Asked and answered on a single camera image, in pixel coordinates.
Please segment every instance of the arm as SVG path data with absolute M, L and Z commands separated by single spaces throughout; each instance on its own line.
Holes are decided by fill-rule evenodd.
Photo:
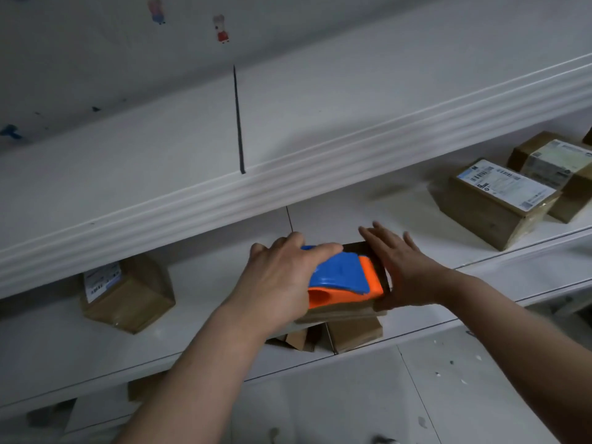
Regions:
M 447 307 L 475 333 L 558 440 L 592 440 L 591 352 L 483 281 L 428 258 L 409 234 L 401 239 L 379 223 L 360 233 L 393 280 L 393 292 L 377 301 L 376 309 Z
M 308 309 L 308 282 L 342 250 L 328 243 L 303 251 L 293 232 L 267 249 L 251 248 L 238 284 L 144 403 L 117 444 L 218 442 L 251 363 L 266 338 Z

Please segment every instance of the left hand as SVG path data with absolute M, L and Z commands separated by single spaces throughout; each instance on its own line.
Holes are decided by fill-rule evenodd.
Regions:
M 310 277 L 319 264 L 343 250 L 337 243 L 309 250 L 301 246 L 304 236 L 300 232 L 278 238 L 269 249 L 255 243 L 239 282 L 224 303 L 263 339 L 307 312 Z

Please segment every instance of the white label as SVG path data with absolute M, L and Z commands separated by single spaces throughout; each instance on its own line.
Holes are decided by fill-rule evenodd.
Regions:
M 561 190 L 574 173 L 592 163 L 592 153 L 579 146 L 552 140 L 526 159 L 522 173 Z
M 117 262 L 86 271 L 84 273 L 84 291 L 87 302 L 90 304 L 120 280 L 121 268 Z
M 480 160 L 457 178 L 528 212 L 555 190 L 487 160 Z

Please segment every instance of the hand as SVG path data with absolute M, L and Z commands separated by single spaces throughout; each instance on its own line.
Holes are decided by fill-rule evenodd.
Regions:
M 304 236 L 292 232 L 267 249 L 255 243 L 249 262 L 225 304 L 236 307 L 249 328 L 267 338 L 308 310 L 308 283 L 316 267 L 343 250 L 325 243 L 309 250 Z
M 419 251 L 408 232 L 401 239 L 377 221 L 372 225 L 360 227 L 360 235 L 381 259 L 393 283 L 393 290 L 375 301 L 374 310 L 445 304 L 464 275 Z

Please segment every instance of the package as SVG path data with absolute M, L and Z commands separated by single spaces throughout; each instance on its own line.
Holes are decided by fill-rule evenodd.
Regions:
M 148 377 L 132 380 L 127 384 L 127 399 L 130 402 L 144 402 L 156 391 L 160 382 L 168 371 L 149 375 Z
M 140 254 L 83 274 L 85 317 L 129 333 L 145 329 L 175 304 L 168 278 Z
M 483 158 L 430 190 L 442 213 L 499 249 L 532 231 L 561 192 Z
M 390 291 L 389 280 L 387 273 L 382 266 L 380 258 L 366 243 L 366 241 L 358 241 L 356 243 L 349 243 L 343 246 L 344 252 L 353 252 L 358 255 L 367 256 L 372 262 L 372 266 L 378 276 L 382 291 L 388 293 Z M 336 321 L 346 319 L 356 319 L 364 317 L 376 317 L 377 315 L 386 314 L 386 312 L 377 313 L 372 306 L 374 300 L 369 299 L 361 302 L 347 302 L 341 304 L 334 304 L 329 306 L 318 306 L 308 310 L 307 314 L 296 320 L 298 324 L 318 323 L 325 321 Z
M 382 338 L 382 325 L 376 317 L 329 322 L 327 328 L 333 349 L 337 353 L 347 352 Z
M 543 132 L 514 148 L 508 168 L 562 192 L 549 215 L 569 223 L 592 199 L 592 147 Z
M 287 335 L 278 336 L 267 340 L 268 344 L 283 343 L 297 351 L 314 352 L 315 346 L 321 339 L 325 324 L 317 324 L 309 328 L 303 328 Z

